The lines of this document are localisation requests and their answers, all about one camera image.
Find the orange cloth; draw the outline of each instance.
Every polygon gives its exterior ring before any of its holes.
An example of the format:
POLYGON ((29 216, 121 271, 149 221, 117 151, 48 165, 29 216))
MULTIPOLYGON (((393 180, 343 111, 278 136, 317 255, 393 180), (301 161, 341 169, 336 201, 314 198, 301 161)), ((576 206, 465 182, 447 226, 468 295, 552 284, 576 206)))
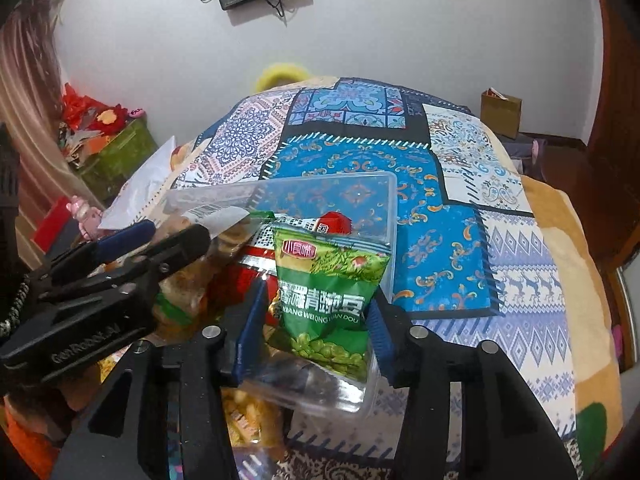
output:
POLYGON ((59 451, 43 435, 25 430, 20 426, 8 409, 5 408, 4 412, 7 422, 6 434, 9 440, 38 478, 47 480, 51 475, 59 451))

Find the green snack bag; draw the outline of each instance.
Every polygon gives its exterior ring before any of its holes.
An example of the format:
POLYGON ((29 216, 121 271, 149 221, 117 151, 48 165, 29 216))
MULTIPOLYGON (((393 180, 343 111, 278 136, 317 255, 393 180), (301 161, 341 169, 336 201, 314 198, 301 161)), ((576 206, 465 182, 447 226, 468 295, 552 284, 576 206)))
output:
POLYGON ((290 351, 366 381, 369 334, 362 311, 385 273, 389 247, 277 225, 274 242, 280 326, 290 351))

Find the curtain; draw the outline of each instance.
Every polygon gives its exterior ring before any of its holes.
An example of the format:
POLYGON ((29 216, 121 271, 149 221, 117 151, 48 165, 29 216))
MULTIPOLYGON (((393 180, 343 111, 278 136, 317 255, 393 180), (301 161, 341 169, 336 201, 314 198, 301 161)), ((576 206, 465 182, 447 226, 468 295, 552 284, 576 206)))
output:
POLYGON ((0 29, 0 121, 20 153, 18 254, 36 267, 42 252, 31 237, 61 196, 97 200, 58 149, 62 115, 60 67, 49 0, 22 0, 0 29))

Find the brown box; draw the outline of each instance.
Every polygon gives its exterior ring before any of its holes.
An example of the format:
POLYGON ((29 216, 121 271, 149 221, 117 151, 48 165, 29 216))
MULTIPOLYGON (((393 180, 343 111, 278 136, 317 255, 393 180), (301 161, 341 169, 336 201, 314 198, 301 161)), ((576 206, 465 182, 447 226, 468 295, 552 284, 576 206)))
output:
POLYGON ((522 99, 507 94, 507 100, 492 97, 486 92, 482 94, 480 120, 486 124, 494 134, 501 134, 515 139, 520 130, 520 112, 522 99))

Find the screw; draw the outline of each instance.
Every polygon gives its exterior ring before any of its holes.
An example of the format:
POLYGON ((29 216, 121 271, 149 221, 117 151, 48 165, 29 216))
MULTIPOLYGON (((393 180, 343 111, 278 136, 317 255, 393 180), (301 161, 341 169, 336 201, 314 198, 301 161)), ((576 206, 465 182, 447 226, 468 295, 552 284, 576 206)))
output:
POLYGON ((131 282, 125 283, 120 287, 120 292, 122 294, 131 294, 134 290, 136 290, 136 284, 131 282))
POLYGON ((151 343, 146 339, 141 339, 139 341, 136 341, 135 343, 133 343, 133 353, 143 354, 144 352, 149 350, 150 346, 151 346, 151 343))
POLYGON ((416 339, 424 339, 429 335, 429 330, 422 325, 413 325, 409 329, 409 334, 411 334, 411 337, 415 337, 416 339))
POLYGON ((220 327, 216 325, 209 325, 202 329, 202 335, 207 339, 218 337, 221 332, 222 330, 220 330, 220 327))
POLYGON ((487 354, 497 354, 500 347, 494 343, 493 341, 482 341, 480 343, 480 348, 487 354))

